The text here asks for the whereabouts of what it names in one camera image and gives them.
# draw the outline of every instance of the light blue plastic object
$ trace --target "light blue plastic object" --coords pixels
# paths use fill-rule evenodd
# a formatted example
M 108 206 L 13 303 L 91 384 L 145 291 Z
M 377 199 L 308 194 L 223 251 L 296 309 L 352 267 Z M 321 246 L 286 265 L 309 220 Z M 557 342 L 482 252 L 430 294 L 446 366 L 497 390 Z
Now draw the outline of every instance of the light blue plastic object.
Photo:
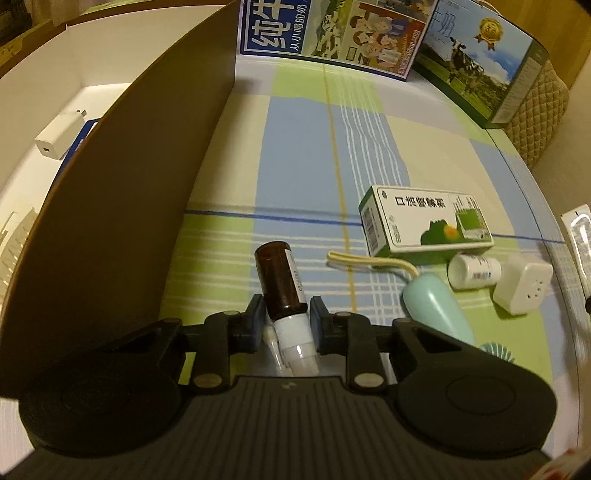
M 434 273 L 423 273 L 402 291 L 410 316 L 464 343 L 474 345 L 474 333 L 452 290 Z

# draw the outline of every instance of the quilted fabric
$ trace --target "quilted fabric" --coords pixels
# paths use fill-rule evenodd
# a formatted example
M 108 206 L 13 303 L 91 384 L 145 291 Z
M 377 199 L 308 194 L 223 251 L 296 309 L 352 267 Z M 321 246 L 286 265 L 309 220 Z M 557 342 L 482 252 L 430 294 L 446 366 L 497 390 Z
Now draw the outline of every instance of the quilted fabric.
M 505 128 L 528 168 L 538 163 L 569 104 L 569 89 L 546 62 L 513 120 Z

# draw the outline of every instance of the barcode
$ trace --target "barcode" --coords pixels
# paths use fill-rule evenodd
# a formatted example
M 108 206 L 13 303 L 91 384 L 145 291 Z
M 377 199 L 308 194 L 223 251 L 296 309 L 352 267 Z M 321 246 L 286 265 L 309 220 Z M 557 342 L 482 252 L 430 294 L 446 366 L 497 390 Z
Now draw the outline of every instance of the barcode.
M 488 280 L 491 276 L 491 272 L 475 272 L 472 274 L 472 280 Z
M 365 226 L 365 236 L 368 239 L 369 253 L 371 255 L 378 249 L 378 236 L 375 231 L 374 216 L 370 207 L 367 207 L 363 212 L 363 225 Z

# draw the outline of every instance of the brown cardboard divider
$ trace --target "brown cardboard divider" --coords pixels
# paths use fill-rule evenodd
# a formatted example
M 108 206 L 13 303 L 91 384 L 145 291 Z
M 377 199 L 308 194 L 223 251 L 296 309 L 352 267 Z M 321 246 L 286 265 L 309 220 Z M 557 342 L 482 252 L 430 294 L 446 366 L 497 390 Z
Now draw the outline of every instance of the brown cardboard divider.
M 158 316 L 197 172 L 235 79 L 238 0 L 163 53 L 50 190 L 8 289 L 0 395 Z

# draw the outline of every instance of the plaid tablecloth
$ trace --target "plaid tablecloth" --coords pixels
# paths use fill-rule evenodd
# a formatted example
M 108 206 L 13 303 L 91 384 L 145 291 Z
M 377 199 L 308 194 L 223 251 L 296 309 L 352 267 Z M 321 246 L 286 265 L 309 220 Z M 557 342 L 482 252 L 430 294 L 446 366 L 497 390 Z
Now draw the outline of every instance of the plaid tablecloth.
M 240 57 L 179 233 L 161 315 L 186 324 L 244 309 L 260 291 L 254 249 L 288 242 L 308 298 L 372 323 L 404 316 L 404 274 L 326 265 L 334 249 L 366 254 L 358 204 L 372 184 L 476 196 L 495 237 L 489 255 L 515 252 L 554 264 L 539 310 L 510 317 L 489 290 L 459 293 L 478 345 L 498 343 L 551 384 L 558 416 L 545 446 L 557 455 L 579 436 L 577 366 L 589 317 L 556 220 L 513 145 L 480 129 L 422 77 L 407 83 L 305 61 Z M 447 281 L 445 266 L 426 267 Z M 247 371 L 242 360 L 236 372 Z

